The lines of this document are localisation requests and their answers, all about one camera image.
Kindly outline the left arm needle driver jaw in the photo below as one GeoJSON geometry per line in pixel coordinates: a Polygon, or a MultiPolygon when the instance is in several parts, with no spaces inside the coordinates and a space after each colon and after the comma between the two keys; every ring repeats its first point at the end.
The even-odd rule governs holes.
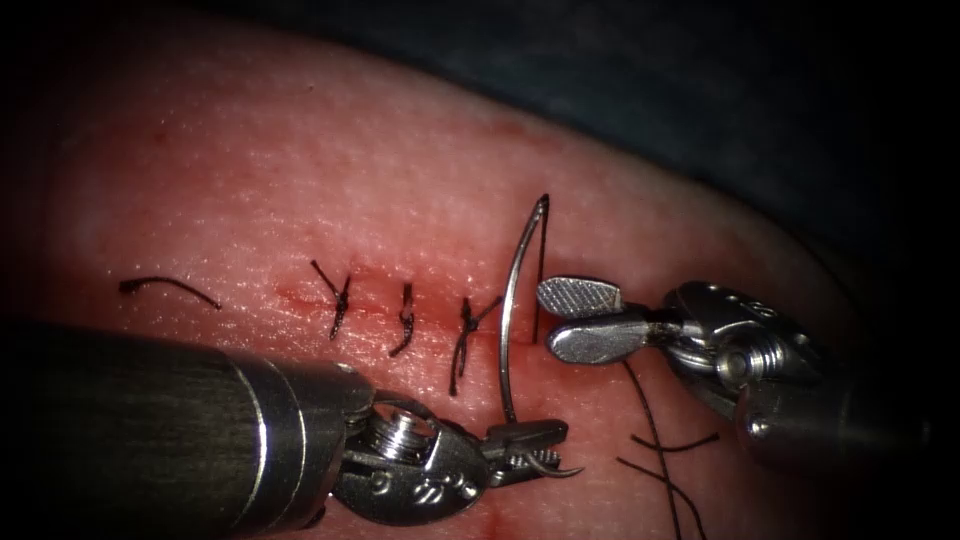
{"type": "MultiPolygon", "coordinates": [[[[536,450],[532,452],[535,461],[550,469],[558,469],[560,454],[554,450],[536,450]]],[[[490,488],[502,488],[517,483],[542,478],[523,454],[506,457],[492,468],[489,480],[490,488]]]]}
{"type": "Polygon", "coordinates": [[[480,452],[487,460],[547,450],[564,442],[569,426],[560,419],[541,419],[503,423],[491,426],[480,442],[480,452]]]}

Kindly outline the left arm needle driver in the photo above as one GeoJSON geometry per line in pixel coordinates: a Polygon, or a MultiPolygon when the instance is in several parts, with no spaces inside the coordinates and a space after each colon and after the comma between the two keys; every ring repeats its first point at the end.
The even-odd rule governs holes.
{"type": "Polygon", "coordinates": [[[350,437],[333,497],[387,526],[420,526],[459,514],[490,486],[479,440],[416,399],[378,390],[350,437]]]}

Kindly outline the right arm needle driver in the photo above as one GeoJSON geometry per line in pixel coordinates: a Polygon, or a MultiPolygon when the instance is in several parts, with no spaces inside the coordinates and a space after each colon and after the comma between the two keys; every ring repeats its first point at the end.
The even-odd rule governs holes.
{"type": "Polygon", "coordinates": [[[731,420],[748,384],[815,386],[824,381],[824,350],[782,311],[743,292],[689,281],[659,308],[629,304],[638,345],[660,351],[697,400],[731,420]]]}

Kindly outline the right arm needle driver jaw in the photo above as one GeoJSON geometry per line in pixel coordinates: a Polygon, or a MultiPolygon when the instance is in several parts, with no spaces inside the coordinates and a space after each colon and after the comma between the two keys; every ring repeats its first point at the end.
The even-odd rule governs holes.
{"type": "Polygon", "coordinates": [[[548,332],[546,347],[561,362],[599,366],[624,360],[649,338],[645,316],[621,313],[565,321],[548,332]]]}
{"type": "Polygon", "coordinates": [[[559,275],[537,285],[538,304],[561,318],[586,318],[624,310],[618,285],[594,277],[559,275]]]}

